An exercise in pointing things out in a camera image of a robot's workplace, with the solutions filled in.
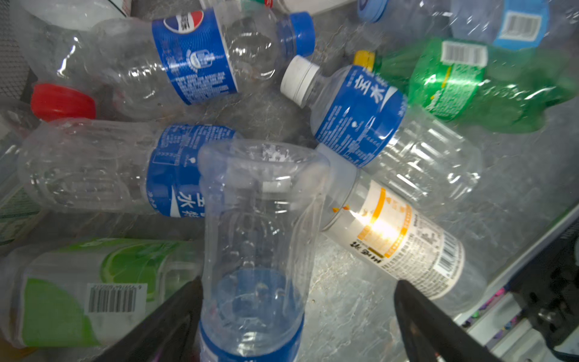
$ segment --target lime graphic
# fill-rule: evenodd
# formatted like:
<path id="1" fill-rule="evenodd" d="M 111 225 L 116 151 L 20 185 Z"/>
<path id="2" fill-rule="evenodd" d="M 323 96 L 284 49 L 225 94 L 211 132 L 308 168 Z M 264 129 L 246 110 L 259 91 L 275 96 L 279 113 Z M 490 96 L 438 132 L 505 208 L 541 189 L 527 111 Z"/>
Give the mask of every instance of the lime graphic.
<path id="1" fill-rule="evenodd" d="M 145 243 L 116 250 L 102 262 L 103 283 L 146 283 L 147 301 L 155 300 L 157 274 L 178 243 Z"/>

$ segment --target bottle with green lime label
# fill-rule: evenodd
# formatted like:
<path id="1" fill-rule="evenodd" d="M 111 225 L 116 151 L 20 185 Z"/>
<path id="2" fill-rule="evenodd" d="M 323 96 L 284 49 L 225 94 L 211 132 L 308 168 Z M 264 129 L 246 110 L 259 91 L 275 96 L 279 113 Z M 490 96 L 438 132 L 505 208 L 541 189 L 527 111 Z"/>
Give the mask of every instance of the bottle with green lime label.
<path id="1" fill-rule="evenodd" d="M 384 56 L 361 51 L 354 63 L 379 74 L 444 121 L 502 133 L 544 126 L 544 110 L 577 94 L 564 75 L 569 58 L 546 49 L 505 50 L 475 42 L 430 39 Z"/>
<path id="2" fill-rule="evenodd" d="M 201 275 L 192 242 L 42 243 L 0 260 L 0 330 L 17 348 L 110 345 Z"/>

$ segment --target clear plastic bottle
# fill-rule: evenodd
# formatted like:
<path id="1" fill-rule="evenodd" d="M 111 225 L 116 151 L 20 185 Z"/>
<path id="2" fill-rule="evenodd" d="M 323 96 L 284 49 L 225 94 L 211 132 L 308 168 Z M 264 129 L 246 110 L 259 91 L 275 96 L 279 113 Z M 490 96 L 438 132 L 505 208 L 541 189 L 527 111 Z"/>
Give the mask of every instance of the clear plastic bottle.
<path id="1" fill-rule="evenodd" d="M 329 78 L 296 57 L 281 92 L 312 109 L 316 139 L 421 209 L 459 200 L 477 184 L 480 151 L 379 76 L 351 65 Z"/>
<path id="2" fill-rule="evenodd" d="M 15 347 L 110 345 L 201 275 L 191 242 L 59 240 L 0 259 L 0 330 Z"/>
<path id="3" fill-rule="evenodd" d="M 579 22 L 575 0 L 451 0 L 455 38 L 510 50 L 560 46 Z"/>
<path id="4" fill-rule="evenodd" d="M 449 0 L 358 0 L 358 16 L 373 23 L 365 36 L 393 35 L 402 43 L 450 36 Z"/>
<path id="5" fill-rule="evenodd" d="M 316 151 L 329 159 L 333 176 L 322 213 L 325 236 L 413 283 L 449 315 L 480 301 L 486 280 L 459 240 L 325 145 Z"/>
<path id="6" fill-rule="evenodd" d="M 215 96 L 253 92 L 296 54 L 313 53 L 307 13 L 280 15 L 235 1 L 166 19 L 107 20 L 93 28 L 95 69 L 131 118 L 163 118 Z"/>
<path id="7" fill-rule="evenodd" d="M 0 96 L 0 246 L 29 229 L 40 212 L 20 188 L 17 175 L 23 139 L 39 124 L 28 104 Z"/>
<path id="8" fill-rule="evenodd" d="M 102 86 L 89 74 L 93 43 L 88 30 L 105 19 L 130 14 L 130 0 L 12 0 L 14 36 L 26 62 L 38 77 L 32 110 L 48 119 L 46 110 L 82 102 L 87 118 L 96 107 L 91 96 Z"/>
<path id="9" fill-rule="evenodd" d="M 202 362 L 297 356 L 329 164 L 257 140 L 199 152 L 206 198 Z"/>
<path id="10" fill-rule="evenodd" d="M 57 211 L 203 217 L 197 153 L 232 137 L 222 126 L 63 119 L 25 140 L 18 172 L 26 192 Z"/>
<path id="11" fill-rule="evenodd" d="M 220 2 L 227 0 L 199 0 L 203 9 L 212 8 Z M 253 2 L 263 4 L 284 13 L 308 12 L 311 15 L 330 11 L 355 0 L 232 0 L 251 4 Z"/>

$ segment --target yellow bottle cap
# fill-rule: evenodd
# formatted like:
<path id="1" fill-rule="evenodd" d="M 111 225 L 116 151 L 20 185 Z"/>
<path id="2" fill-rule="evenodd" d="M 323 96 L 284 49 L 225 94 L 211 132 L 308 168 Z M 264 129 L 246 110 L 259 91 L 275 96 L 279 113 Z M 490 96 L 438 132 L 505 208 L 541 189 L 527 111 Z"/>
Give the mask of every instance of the yellow bottle cap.
<path id="1" fill-rule="evenodd" d="M 375 53 L 368 52 L 366 50 L 359 50 L 356 52 L 356 55 L 354 56 L 354 65 L 359 65 L 360 67 L 364 67 L 369 71 L 373 71 L 375 60 L 376 60 Z"/>

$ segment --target black object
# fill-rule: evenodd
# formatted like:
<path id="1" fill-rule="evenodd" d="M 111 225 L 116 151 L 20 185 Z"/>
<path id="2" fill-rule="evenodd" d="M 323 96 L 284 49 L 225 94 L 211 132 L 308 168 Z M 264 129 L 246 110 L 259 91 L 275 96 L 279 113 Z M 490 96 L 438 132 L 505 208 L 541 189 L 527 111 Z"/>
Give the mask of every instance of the black object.
<path id="1" fill-rule="evenodd" d="M 400 280 L 394 307 L 410 362 L 500 362 L 410 282 Z"/>
<path id="2" fill-rule="evenodd" d="M 191 362 L 202 302 L 197 277 L 94 362 Z"/>
<path id="3" fill-rule="evenodd" d="M 579 326 L 579 267 L 575 243 L 579 220 L 571 224 L 509 282 L 517 303 L 534 329 L 562 361 L 579 356 L 554 350 Z"/>

